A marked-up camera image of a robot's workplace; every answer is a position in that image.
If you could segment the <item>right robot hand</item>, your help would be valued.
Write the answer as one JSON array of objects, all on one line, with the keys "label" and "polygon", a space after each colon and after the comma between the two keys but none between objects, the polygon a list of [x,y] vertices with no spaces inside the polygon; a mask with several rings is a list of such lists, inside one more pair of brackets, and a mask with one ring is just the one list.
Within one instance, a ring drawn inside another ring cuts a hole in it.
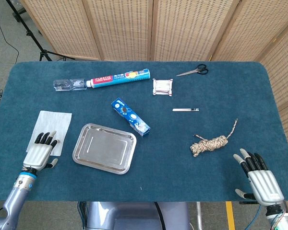
[{"label": "right robot hand", "polygon": [[252,193],[246,193],[236,188],[236,194],[243,199],[256,200],[264,207],[280,205],[284,201],[284,195],[262,156],[258,153],[247,152],[245,149],[240,149],[240,153],[242,156],[234,154],[233,157],[243,169]]}]

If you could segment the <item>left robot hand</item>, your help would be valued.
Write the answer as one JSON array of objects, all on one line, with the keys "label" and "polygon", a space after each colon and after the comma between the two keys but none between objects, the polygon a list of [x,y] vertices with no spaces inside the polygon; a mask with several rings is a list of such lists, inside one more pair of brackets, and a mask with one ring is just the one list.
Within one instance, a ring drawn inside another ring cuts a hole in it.
[{"label": "left robot hand", "polygon": [[57,158],[48,162],[53,149],[59,142],[53,139],[55,134],[56,131],[38,134],[24,159],[22,171],[33,173],[56,166]]}]

